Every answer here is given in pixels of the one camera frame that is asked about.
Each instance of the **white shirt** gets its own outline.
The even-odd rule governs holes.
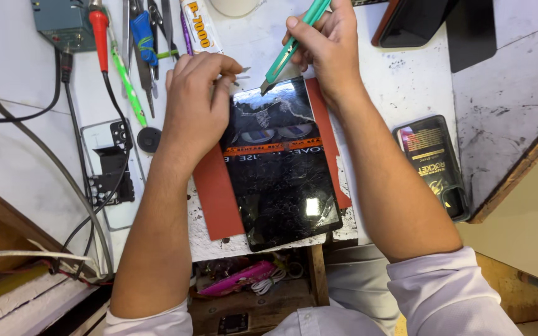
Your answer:
[[[499,306],[501,298],[481,275],[474,250],[426,255],[390,264],[387,285],[407,319],[408,335],[522,335]],[[341,307],[298,309],[267,336],[369,335],[386,332],[368,316]],[[105,335],[192,335],[186,301],[141,319],[107,313]]]

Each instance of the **glue tube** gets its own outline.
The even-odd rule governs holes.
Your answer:
[[[223,54],[224,50],[219,43],[205,0],[180,0],[180,5],[190,32],[192,52]]]

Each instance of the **blue screwdriver handle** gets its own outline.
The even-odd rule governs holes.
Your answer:
[[[157,66],[159,62],[153,49],[153,31],[149,22],[149,12],[144,11],[136,19],[130,20],[130,27],[134,42],[140,50],[140,57],[151,66]]]
[[[309,10],[304,14],[303,22],[310,26],[314,25],[321,18],[330,3],[331,0],[314,0]],[[265,79],[268,83],[273,83],[277,76],[279,76],[283,67],[286,66],[296,49],[298,49],[298,45],[298,41],[294,36],[291,36],[288,43],[283,46],[275,62],[273,62],[273,65],[269,68],[269,71],[265,74]]]

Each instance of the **grey cable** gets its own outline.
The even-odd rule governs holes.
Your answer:
[[[6,118],[14,118],[14,116],[9,111],[7,111],[1,103],[0,103],[0,113]],[[49,147],[43,141],[41,141],[41,139],[38,136],[36,136],[36,134],[32,133],[32,131],[29,130],[23,123],[14,122],[13,124],[16,127],[18,127],[22,132],[24,132],[24,134],[26,134],[31,140],[33,140],[45,152],[45,154],[49,156],[51,161],[53,161],[53,163],[57,166],[57,168],[62,172],[66,180],[68,180],[68,183],[70,183],[70,186],[72,187],[76,195],[78,195],[78,197],[80,198],[80,202],[82,202],[84,208],[88,212],[88,215],[93,221],[93,224],[95,225],[95,229],[97,230],[97,233],[99,234],[99,239],[101,240],[101,245],[103,248],[103,255],[105,257],[105,261],[107,264],[107,272],[108,272],[105,279],[103,279],[101,282],[107,281],[108,279],[113,277],[113,264],[111,263],[111,256],[109,255],[109,247],[107,246],[107,241],[105,239],[103,229],[101,228],[101,223],[99,223],[99,219],[97,218],[97,215],[95,215],[93,211],[93,205],[90,203],[90,200],[87,200],[84,197],[83,192],[80,190],[80,187],[78,186],[74,178],[72,178],[72,175],[70,174],[70,172],[68,172],[67,168],[57,158],[57,156],[53,153],[53,151],[51,151],[51,149],[49,149]]]

